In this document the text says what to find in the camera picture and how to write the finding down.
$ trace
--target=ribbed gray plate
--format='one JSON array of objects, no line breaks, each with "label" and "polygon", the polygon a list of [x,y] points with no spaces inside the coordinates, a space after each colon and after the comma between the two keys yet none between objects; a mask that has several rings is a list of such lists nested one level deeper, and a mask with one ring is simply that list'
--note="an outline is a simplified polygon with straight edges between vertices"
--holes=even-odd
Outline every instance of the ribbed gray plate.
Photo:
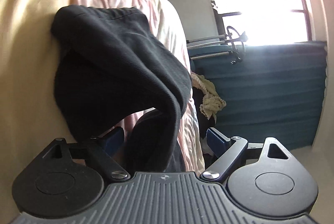
[{"label": "ribbed gray plate", "polygon": [[22,213],[13,224],[312,224],[303,215],[267,220],[236,207],[221,185],[200,181],[194,173],[138,172],[128,182],[108,186],[90,209],[63,219]]}]

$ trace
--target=bed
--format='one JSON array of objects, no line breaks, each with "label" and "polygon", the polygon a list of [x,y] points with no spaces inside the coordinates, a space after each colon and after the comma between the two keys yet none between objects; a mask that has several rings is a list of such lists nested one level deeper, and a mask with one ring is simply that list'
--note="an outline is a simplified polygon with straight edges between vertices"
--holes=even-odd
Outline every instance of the bed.
[{"label": "bed", "polygon": [[[138,8],[153,35],[190,71],[181,21],[167,0],[0,0],[0,223],[8,223],[18,213],[11,197],[16,175],[54,138],[74,141],[53,97],[59,45],[50,33],[55,13],[70,4]],[[125,135],[144,112],[119,122]],[[192,97],[177,140],[186,170],[203,172]]]}]

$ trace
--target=metal screw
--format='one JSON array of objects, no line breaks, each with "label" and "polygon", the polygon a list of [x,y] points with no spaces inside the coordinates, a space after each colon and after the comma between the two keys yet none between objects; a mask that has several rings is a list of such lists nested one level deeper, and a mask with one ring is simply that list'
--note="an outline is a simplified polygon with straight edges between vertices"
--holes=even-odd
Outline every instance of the metal screw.
[{"label": "metal screw", "polygon": [[204,171],[203,177],[206,179],[217,179],[219,177],[219,173],[211,170]]},{"label": "metal screw", "polygon": [[128,176],[127,172],[123,170],[116,170],[111,172],[111,177],[113,179],[125,179]]}]

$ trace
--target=window frame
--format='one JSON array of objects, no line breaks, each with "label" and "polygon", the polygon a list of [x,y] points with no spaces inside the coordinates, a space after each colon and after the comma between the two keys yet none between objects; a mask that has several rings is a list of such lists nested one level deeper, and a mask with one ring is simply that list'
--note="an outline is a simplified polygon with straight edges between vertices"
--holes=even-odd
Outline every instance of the window frame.
[{"label": "window frame", "polygon": [[[312,30],[311,30],[310,14],[309,14],[309,11],[307,9],[306,0],[301,0],[301,1],[302,1],[303,9],[302,10],[290,10],[290,12],[297,12],[297,13],[303,13],[304,14],[305,23],[306,23],[307,40],[308,41],[312,41]],[[217,10],[215,10],[213,8],[213,14],[214,14],[214,18],[216,20],[218,34],[227,34],[226,29],[225,29],[225,25],[224,25],[224,21],[223,21],[223,17],[237,16],[237,15],[241,15],[242,13],[239,11],[239,12],[231,12],[231,13],[218,14]]]}]

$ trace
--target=mattress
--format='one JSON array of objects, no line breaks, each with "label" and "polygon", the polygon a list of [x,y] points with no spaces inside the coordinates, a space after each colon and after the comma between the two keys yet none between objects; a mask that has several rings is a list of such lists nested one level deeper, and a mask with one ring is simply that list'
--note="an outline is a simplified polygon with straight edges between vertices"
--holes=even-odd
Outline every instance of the mattress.
[{"label": "mattress", "polygon": [[[0,223],[8,223],[18,213],[11,197],[16,175],[54,138],[74,141],[53,97],[59,44],[50,33],[55,13],[70,4],[137,7],[146,15],[153,35],[190,71],[181,21],[167,0],[0,0]],[[119,122],[126,135],[144,112]],[[192,97],[177,140],[186,170],[203,172]]]}]

